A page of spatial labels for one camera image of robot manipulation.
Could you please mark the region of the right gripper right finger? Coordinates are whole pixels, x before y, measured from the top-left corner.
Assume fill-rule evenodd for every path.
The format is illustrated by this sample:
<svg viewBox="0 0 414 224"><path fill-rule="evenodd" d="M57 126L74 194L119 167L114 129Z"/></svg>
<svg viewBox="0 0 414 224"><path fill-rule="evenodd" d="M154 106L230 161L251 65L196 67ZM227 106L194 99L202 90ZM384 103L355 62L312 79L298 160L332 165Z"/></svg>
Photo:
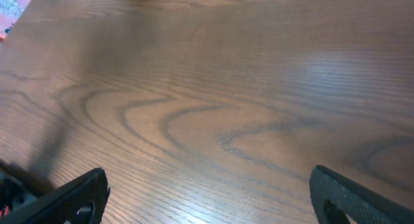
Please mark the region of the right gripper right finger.
<svg viewBox="0 0 414 224"><path fill-rule="evenodd" d="M312 169L309 188L319 223L413 223L412 210L325 166Z"/></svg>

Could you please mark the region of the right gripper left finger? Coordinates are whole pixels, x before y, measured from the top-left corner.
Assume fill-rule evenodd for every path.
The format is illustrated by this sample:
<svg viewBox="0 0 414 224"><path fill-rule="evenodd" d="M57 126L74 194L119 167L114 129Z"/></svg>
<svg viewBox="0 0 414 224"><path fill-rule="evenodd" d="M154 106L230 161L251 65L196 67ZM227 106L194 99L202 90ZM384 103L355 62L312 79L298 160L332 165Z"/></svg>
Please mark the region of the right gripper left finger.
<svg viewBox="0 0 414 224"><path fill-rule="evenodd" d="M1 223L100 224L109 194L104 169L95 168L1 218Z"/></svg>

